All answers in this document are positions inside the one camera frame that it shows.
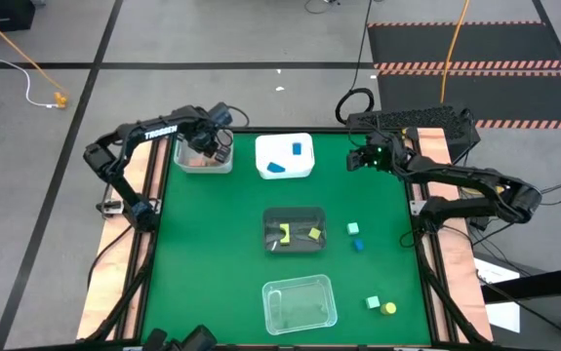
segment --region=gray floor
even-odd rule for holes
[[[39,61],[93,60],[113,0],[49,0],[32,30],[12,39]],[[371,21],[455,20],[462,0],[385,0]],[[544,0],[561,39],[561,1]],[[125,0],[106,61],[353,61],[366,1],[344,1],[311,16],[297,0]],[[537,20],[531,0],[473,0],[468,20]],[[364,61],[371,58],[365,46]],[[0,40],[0,57],[17,60]],[[32,96],[52,91],[35,72]],[[52,72],[78,100],[87,71]],[[335,126],[335,104],[350,70],[108,70],[99,74],[74,145],[35,267],[7,347],[73,341],[87,269],[101,221],[93,204],[102,183],[81,159],[84,146],[123,122],[155,117],[184,104],[223,100],[245,109],[256,126]],[[376,87],[362,70],[357,86]],[[74,106],[45,110],[23,100],[20,73],[0,70],[0,314],[60,154]],[[347,111],[364,108],[353,100]],[[538,187],[561,182],[561,131],[482,130],[469,163],[520,176]],[[546,201],[560,199],[561,190]],[[542,208],[527,225],[494,242],[515,261],[561,268],[561,205]]]

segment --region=yellow cylinder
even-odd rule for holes
[[[397,306],[392,302],[387,302],[380,307],[380,312],[386,316],[395,314],[395,312],[397,312]]]

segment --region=clear plastic container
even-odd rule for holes
[[[218,133],[218,138],[223,144],[232,142],[232,132],[225,131]],[[186,140],[176,142],[176,152],[174,152],[174,162],[179,167],[193,174],[227,174],[232,171],[232,155],[234,154],[234,144],[230,146],[230,154],[221,164],[214,159],[210,159],[203,154],[193,151]]]
[[[272,335],[326,328],[337,323],[332,283],[323,274],[265,284],[262,305],[265,325]]]

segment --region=white paper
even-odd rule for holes
[[[500,283],[520,277],[518,272],[477,258],[475,258],[475,267],[477,267],[479,276],[488,283]],[[516,303],[491,303],[486,305],[486,312],[488,313],[488,321],[493,326],[512,332],[521,332],[521,309]]]

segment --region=green mat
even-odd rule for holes
[[[160,328],[183,339],[204,324],[219,343],[429,344],[415,252],[399,246],[411,227],[403,184],[373,169],[348,172],[345,155],[352,145],[346,135],[313,135],[309,177],[263,180],[255,166],[256,137],[235,135],[228,175],[186,174],[171,163],[142,338]],[[318,253],[265,251],[262,213],[272,207],[322,208],[327,247]],[[360,227],[361,253],[352,248],[349,222]],[[315,274],[332,281],[337,324],[270,335],[262,286]],[[367,309],[372,295],[394,302],[397,313]]]

